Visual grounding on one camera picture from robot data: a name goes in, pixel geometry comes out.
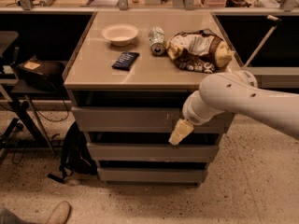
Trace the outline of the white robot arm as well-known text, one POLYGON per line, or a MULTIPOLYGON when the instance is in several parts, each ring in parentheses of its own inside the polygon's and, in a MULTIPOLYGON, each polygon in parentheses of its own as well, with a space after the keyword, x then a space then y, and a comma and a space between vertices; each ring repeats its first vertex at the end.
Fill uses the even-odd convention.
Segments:
POLYGON ((299 139, 299 95, 258 87, 247 71, 215 73, 205 77, 185 101, 169 143, 176 146, 196 126, 223 112, 242 114, 299 139))

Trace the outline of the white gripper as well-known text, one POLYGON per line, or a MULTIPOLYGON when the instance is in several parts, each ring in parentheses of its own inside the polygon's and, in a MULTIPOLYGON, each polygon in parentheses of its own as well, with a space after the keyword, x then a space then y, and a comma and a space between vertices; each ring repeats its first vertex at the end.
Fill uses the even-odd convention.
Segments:
POLYGON ((185 119, 179 119, 168 142, 176 146, 193 131, 193 125, 200 126, 209 122, 214 116, 214 110, 200 96, 199 91, 193 92, 185 101, 182 114, 185 119))

